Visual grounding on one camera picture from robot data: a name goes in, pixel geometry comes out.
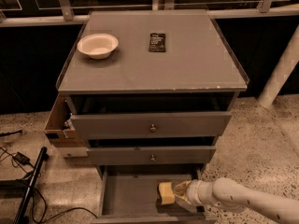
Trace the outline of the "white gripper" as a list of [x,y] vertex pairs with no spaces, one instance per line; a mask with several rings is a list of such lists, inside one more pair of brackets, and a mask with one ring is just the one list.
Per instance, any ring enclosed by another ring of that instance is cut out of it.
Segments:
[[176,203],[187,210],[196,210],[197,206],[214,204],[216,199],[213,197],[213,183],[202,180],[183,181],[174,187],[175,194],[184,194],[185,197],[176,197]]

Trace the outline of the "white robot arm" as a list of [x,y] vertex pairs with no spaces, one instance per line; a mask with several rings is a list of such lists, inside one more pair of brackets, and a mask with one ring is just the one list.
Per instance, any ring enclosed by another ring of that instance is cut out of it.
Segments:
[[[258,98],[258,102],[263,107],[273,104],[298,63],[299,27],[296,28]],[[222,177],[213,182],[198,179],[184,181],[173,188],[173,193],[193,206],[209,204],[228,211],[241,211],[248,208],[278,224],[299,223],[298,201],[246,188],[230,178]]]

